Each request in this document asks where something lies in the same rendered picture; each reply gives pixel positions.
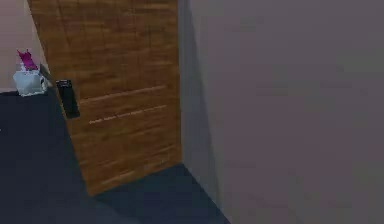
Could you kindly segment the white pot pink houseplant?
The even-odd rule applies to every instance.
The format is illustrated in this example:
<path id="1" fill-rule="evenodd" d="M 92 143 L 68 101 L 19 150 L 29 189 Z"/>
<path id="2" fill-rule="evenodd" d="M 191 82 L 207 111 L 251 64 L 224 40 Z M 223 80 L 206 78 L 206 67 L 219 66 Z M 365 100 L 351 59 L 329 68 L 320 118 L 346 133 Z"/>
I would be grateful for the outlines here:
<path id="1" fill-rule="evenodd" d="M 41 74 L 40 67 L 33 61 L 29 50 L 17 51 L 20 58 L 20 69 L 13 75 L 16 89 L 20 96 L 29 97 L 45 94 L 47 79 Z"/>

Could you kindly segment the brown wooden room door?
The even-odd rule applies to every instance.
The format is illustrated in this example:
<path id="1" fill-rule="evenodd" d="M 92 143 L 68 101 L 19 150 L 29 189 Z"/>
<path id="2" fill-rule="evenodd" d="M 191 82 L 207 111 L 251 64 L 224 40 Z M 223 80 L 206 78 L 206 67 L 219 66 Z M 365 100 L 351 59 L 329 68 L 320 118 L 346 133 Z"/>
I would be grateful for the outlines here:
<path id="1" fill-rule="evenodd" d="M 27 0 L 89 194 L 182 160 L 178 0 Z"/>

